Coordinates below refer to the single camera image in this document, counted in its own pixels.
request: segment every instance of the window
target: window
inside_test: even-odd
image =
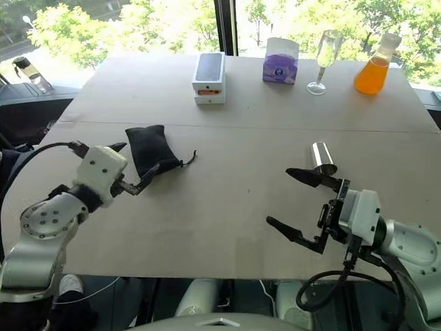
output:
[[[112,52],[219,50],[213,0],[6,0],[0,5],[0,73],[21,83],[25,56],[52,84],[82,86]]]
[[[322,32],[337,29],[345,36],[339,59],[366,61],[383,33],[397,33],[394,61],[408,80],[441,90],[439,0],[237,0],[236,16],[240,56],[264,57],[266,40],[282,37],[314,59]]]

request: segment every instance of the black pouch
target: black pouch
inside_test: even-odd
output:
[[[165,139],[164,126],[130,128],[125,133],[129,138],[133,161],[140,178],[143,178],[156,164],[159,164],[156,174],[162,174],[175,167],[190,164],[196,158],[194,151],[193,157],[187,163],[178,160]]]

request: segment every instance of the white table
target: white table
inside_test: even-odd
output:
[[[180,159],[195,162],[163,174],[138,197],[119,196],[96,211],[68,248],[66,272],[138,277],[308,278],[341,269],[345,248],[323,255],[290,243],[265,222],[271,215],[312,237],[323,203],[335,197],[285,174],[311,166],[309,145],[326,141],[338,177],[380,194],[382,214],[420,223],[441,237],[439,130],[399,70],[377,96],[352,79],[362,63],[338,62],[325,73],[327,93],[313,96],[315,61],[300,61],[294,87],[261,80],[262,59],[228,57],[227,103],[197,106],[195,58],[133,54],[108,59],[69,105],[43,144],[80,139],[127,141],[124,129],[164,124]],[[130,148],[127,180],[138,181]],[[60,183],[79,159],[51,150],[24,169],[3,206],[9,250],[19,215]],[[362,261],[358,270],[387,276]]]

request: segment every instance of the stainless steel cup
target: stainless steel cup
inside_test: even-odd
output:
[[[327,176],[332,176],[337,172],[337,166],[323,141],[311,145],[311,156],[315,171]]]

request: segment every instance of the orange juice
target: orange juice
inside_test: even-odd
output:
[[[384,85],[384,80],[389,69],[389,62],[381,57],[373,57],[365,67],[356,75],[353,86],[361,93],[379,93]]]

